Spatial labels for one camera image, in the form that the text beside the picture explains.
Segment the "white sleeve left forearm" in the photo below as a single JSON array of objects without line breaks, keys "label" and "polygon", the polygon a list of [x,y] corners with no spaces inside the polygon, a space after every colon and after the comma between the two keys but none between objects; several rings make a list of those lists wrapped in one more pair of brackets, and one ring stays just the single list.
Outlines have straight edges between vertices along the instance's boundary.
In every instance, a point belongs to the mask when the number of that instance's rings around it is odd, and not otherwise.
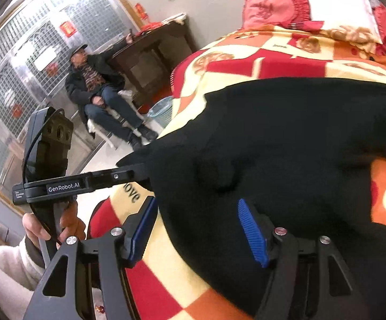
[{"label": "white sleeve left forearm", "polygon": [[0,246],[0,319],[23,319],[45,265],[39,249],[24,237]]}]

